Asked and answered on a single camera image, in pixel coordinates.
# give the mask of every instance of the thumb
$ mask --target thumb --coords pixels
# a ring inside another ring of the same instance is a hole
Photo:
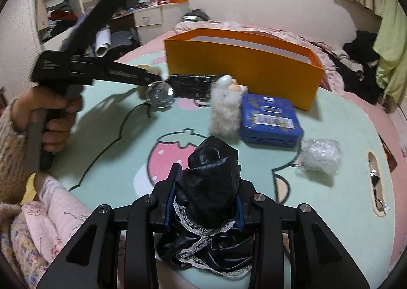
[[[39,108],[63,109],[68,106],[68,101],[50,88],[37,86],[21,95],[20,104],[24,109],[32,111]]]

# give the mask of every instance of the barcode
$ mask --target barcode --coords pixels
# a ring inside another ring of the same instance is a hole
[[[290,118],[281,118],[274,115],[253,114],[254,123],[259,125],[279,126],[294,129],[293,121]]]

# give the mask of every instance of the open cardboard box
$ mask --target open cardboard box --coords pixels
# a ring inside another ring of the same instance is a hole
[[[250,93],[309,110],[324,74],[308,48],[250,32],[197,28],[164,40],[170,74],[229,74]]]

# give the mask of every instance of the lace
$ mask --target lace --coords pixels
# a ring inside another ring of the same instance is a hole
[[[210,243],[211,236],[217,233],[227,232],[229,229],[231,229],[235,224],[234,220],[225,222],[222,227],[217,229],[206,229],[188,219],[185,206],[179,205],[175,199],[173,204],[176,215],[178,215],[180,218],[181,224],[184,226],[184,228],[191,233],[201,236],[201,238],[189,248],[184,248],[176,254],[176,258],[179,261],[182,263],[190,263],[192,266],[200,269],[208,269],[213,273],[225,276],[227,278],[241,278],[252,269],[252,266],[245,266],[232,272],[219,272],[210,268],[202,259],[195,256],[195,253],[202,250]]]

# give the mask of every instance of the screw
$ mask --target screw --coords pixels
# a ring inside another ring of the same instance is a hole
[[[152,203],[155,201],[155,196],[153,194],[148,194],[143,197],[144,202]]]
[[[98,212],[99,213],[106,213],[107,211],[110,210],[110,206],[107,204],[102,204],[98,206]]]
[[[256,202],[264,202],[264,201],[266,200],[266,197],[265,197],[265,195],[263,195],[263,194],[255,194],[255,195],[253,196],[253,198],[254,198],[254,200],[255,200]]]
[[[301,204],[300,205],[300,210],[302,212],[308,213],[312,210],[312,208],[308,204]]]

